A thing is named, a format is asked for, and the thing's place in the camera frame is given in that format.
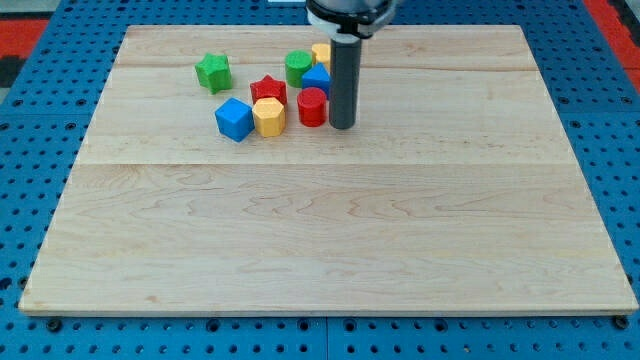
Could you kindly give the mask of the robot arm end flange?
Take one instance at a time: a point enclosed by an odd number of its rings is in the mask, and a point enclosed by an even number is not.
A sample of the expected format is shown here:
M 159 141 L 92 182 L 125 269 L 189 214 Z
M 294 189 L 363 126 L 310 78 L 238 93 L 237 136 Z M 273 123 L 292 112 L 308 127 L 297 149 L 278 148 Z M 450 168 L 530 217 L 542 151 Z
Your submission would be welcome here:
M 330 38 L 350 42 L 368 39 L 395 17 L 399 0 L 307 0 L 311 25 Z

